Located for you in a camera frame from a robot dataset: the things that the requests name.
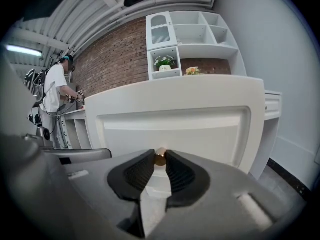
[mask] white wall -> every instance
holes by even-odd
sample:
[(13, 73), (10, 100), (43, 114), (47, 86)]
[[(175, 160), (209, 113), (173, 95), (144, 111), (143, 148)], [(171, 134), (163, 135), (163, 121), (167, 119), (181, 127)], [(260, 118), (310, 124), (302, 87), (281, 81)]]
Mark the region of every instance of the white wall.
[(320, 62), (304, 26), (283, 0), (216, 0), (247, 75), (283, 93), (271, 158), (311, 188), (320, 167)]

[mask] white drawer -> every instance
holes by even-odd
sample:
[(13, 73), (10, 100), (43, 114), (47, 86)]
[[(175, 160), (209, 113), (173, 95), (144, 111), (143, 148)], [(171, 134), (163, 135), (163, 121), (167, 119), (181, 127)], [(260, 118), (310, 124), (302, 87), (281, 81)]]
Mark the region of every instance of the white drawer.
[(270, 120), (281, 117), (282, 113), (282, 95), (270, 94), (265, 92), (265, 114), (264, 120)]

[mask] brick wall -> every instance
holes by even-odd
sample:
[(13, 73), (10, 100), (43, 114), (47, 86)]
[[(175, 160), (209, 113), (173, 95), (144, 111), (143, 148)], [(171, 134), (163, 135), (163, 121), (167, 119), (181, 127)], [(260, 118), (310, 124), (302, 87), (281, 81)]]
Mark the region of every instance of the brick wall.
[(146, 19), (117, 28), (90, 45), (75, 60), (72, 81), (86, 97), (147, 81)]

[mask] black baseboard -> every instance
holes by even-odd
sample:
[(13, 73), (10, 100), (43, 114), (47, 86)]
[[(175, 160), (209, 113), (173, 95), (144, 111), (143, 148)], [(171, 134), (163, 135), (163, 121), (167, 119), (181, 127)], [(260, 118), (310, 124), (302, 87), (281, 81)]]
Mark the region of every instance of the black baseboard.
[(308, 201), (311, 191), (300, 180), (284, 169), (281, 165), (269, 159), (267, 165), (283, 178), (293, 189), (305, 200)]

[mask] white flower pot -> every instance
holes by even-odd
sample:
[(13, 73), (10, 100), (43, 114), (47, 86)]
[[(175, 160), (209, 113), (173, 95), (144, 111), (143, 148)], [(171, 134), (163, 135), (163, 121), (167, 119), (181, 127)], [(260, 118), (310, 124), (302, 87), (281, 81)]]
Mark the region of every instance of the white flower pot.
[(160, 66), (159, 71), (167, 71), (170, 69), (171, 69), (171, 67), (169, 65), (162, 65), (162, 66)]

